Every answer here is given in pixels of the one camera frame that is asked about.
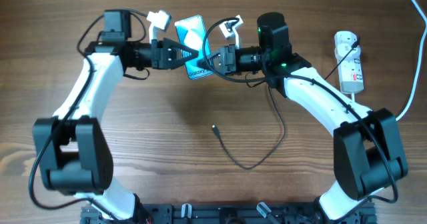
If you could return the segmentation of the Galaxy S25 smartphone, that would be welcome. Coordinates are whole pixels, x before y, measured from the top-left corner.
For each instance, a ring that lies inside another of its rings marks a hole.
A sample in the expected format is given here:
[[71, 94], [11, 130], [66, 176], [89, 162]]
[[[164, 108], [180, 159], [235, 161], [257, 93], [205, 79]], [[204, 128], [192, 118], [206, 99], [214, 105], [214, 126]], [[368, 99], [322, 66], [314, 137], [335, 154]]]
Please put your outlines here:
[[203, 58], [202, 44], [205, 37], [205, 25], [201, 15], [194, 15], [175, 22], [177, 37], [181, 44], [197, 51], [196, 58], [185, 63], [189, 79], [199, 79], [211, 75], [212, 72], [197, 66]]

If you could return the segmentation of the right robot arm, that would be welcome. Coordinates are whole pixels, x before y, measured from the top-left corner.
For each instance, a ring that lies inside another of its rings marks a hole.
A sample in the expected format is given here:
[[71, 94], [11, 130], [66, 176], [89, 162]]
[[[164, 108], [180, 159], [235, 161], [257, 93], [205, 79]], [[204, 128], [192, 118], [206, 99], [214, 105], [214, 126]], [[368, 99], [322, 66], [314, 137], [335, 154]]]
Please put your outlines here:
[[335, 182], [314, 201], [306, 219], [340, 223], [377, 199], [381, 190], [396, 190], [398, 180], [408, 174], [408, 163], [395, 116], [346, 97], [294, 53], [281, 13], [260, 15], [257, 28], [257, 46], [227, 45], [203, 53], [197, 64], [233, 82], [240, 73], [262, 72], [262, 82], [299, 104], [330, 133]]

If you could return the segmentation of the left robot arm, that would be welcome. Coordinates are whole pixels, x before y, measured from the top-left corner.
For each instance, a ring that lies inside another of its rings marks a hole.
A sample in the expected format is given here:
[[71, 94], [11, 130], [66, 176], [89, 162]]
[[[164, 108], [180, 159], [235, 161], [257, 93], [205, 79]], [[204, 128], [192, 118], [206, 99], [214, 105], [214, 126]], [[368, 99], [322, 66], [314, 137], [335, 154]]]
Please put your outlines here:
[[70, 195], [74, 203], [89, 203], [106, 223], [150, 223], [139, 197], [113, 176], [101, 120], [127, 69], [177, 69], [198, 52], [157, 38], [171, 20], [165, 11], [108, 9], [99, 20], [103, 30], [86, 48], [79, 48], [83, 68], [69, 96], [50, 118], [34, 123], [37, 156], [29, 183], [40, 175], [46, 189]]

